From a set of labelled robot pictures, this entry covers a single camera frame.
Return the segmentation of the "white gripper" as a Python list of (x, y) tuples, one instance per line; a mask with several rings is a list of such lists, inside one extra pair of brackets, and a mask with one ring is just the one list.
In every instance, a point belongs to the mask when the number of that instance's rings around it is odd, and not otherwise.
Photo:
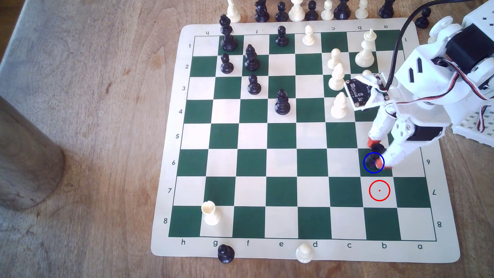
[(451, 119), (441, 105), (423, 102), (396, 103), (388, 101), (380, 106), (368, 132), (367, 146), (372, 147), (387, 138), (391, 131), (392, 143), (383, 154), (384, 166), (395, 167), (418, 146), (425, 146), (444, 136)]

